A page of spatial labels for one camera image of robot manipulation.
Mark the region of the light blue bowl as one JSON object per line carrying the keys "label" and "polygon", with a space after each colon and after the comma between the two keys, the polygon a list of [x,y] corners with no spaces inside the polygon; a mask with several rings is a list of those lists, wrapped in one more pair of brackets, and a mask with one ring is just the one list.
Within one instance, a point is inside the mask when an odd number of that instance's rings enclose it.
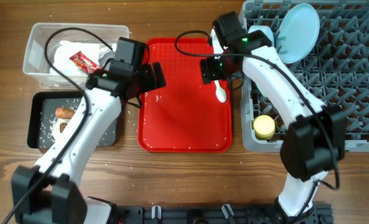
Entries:
{"label": "light blue bowl", "polygon": [[274,35],[270,27],[252,25],[248,29],[248,33],[256,32],[257,30],[260,30],[271,41],[272,46],[274,46]]}

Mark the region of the red snack wrapper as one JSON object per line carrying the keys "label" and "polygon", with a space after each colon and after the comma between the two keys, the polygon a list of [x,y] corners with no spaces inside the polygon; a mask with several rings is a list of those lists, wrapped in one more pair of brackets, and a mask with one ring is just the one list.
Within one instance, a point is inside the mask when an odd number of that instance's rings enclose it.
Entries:
{"label": "red snack wrapper", "polygon": [[70,58],[72,61],[81,71],[84,73],[91,74],[95,70],[100,69],[100,66],[88,58],[85,54],[81,51],[77,52],[76,54],[72,55]]}

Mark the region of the yellow plastic cup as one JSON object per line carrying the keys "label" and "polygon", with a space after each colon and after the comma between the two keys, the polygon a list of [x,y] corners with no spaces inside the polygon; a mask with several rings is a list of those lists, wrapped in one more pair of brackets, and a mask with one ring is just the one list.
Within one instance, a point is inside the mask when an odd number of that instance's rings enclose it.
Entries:
{"label": "yellow plastic cup", "polygon": [[268,140],[274,136],[276,125],[272,117],[268,115],[261,115],[254,119],[253,129],[257,139]]}

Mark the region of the white napkin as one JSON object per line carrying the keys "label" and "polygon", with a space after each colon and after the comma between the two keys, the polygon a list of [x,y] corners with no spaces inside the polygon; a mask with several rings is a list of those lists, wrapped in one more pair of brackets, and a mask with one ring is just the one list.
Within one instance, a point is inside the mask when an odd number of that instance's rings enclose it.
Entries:
{"label": "white napkin", "polygon": [[114,55],[116,44],[112,44],[111,47],[112,50],[103,44],[79,43],[62,40],[60,41],[60,47],[57,48],[54,55],[53,66],[65,75],[87,75],[72,61],[70,61],[69,58],[81,51],[101,68],[104,66],[106,60]]}

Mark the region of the light blue plate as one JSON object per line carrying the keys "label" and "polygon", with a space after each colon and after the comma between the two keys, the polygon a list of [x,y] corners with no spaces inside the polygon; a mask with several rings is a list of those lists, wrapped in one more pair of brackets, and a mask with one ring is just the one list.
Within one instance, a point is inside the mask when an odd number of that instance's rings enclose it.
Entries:
{"label": "light blue plate", "polygon": [[291,64],[305,58],[314,48],[319,31],[319,15],[310,4],[301,3],[289,10],[275,43],[281,60]]}

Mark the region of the brown food lump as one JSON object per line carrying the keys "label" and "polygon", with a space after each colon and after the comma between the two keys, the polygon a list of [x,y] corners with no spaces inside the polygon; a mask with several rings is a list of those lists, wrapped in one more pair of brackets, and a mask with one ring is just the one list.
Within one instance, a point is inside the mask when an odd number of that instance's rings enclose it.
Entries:
{"label": "brown food lump", "polygon": [[60,131],[60,133],[63,133],[63,131],[66,128],[66,126],[67,126],[67,123],[65,123],[65,122],[60,123],[60,125],[59,125],[59,131]]}

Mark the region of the white rice pile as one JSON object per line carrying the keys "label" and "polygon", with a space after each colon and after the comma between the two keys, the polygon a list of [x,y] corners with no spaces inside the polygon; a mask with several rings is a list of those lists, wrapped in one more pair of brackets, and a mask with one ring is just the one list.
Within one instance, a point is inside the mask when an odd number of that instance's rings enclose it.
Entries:
{"label": "white rice pile", "polygon": [[58,118],[55,115],[57,108],[65,108],[76,111],[80,104],[80,98],[56,98],[46,99],[40,112],[39,147],[50,147],[60,136],[60,125],[68,124],[70,119]]}

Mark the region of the white plastic spoon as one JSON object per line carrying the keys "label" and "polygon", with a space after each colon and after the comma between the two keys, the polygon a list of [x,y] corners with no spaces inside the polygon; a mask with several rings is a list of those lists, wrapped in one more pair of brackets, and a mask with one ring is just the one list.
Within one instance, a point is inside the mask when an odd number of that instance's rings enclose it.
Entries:
{"label": "white plastic spoon", "polygon": [[216,86],[215,95],[219,102],[224,103],[227,100],[227,94],[225,90],[220,86],[219,81],[215,80],[214,84]]}

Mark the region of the green bowl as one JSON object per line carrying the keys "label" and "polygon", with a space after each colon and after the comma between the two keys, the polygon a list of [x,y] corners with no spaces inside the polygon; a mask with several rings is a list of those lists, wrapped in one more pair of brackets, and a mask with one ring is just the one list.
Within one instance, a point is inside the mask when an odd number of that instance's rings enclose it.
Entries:
{"label": "green bowl", "polygon": [[264,92],[263,88],[262,88],[261,86],[257,85],[257,84],[256,84],[256,87],[258,88],[258,90],[259,90],[259,92],[261,93],[261,95],[263,95],[265,98],[267,98],[267,96],[266,96],[266,94],[265,94],[265,92]]}

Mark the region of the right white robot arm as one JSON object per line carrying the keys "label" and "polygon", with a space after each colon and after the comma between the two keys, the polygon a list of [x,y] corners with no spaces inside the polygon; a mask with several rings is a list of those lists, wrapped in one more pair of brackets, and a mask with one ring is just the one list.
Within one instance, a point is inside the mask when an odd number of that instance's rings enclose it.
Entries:
{"label": "right white robot arm", "polygon": [[248,32],[235,12],[212,23],[208,43],[218,40],[223,52],[199,54],[203,84],[229,80],[241,73],[260,86],[286,127],[280,149],[287,178],[276,199],[275,221],[295,223],[311,213],[319,185],[340,187],[338,163],[345,157],[345,115],[307,90],[279,58],[260,30]]}

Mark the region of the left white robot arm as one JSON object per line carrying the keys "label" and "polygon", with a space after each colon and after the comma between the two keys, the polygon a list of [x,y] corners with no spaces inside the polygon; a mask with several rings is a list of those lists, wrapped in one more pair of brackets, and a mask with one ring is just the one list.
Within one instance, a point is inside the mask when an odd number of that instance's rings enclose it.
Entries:
{"label": "left white robot arm", "polygon": [[13,173],[14,207],[8,223],[118,223],[117,206],[107,200],[83,198],[80,185],[85,166],[100,138],[132,98],[166,86],[160,63],[149,63],[143,42],[121,37],[113,58],[90,73],[82,100],[62,137],[32,168]]}

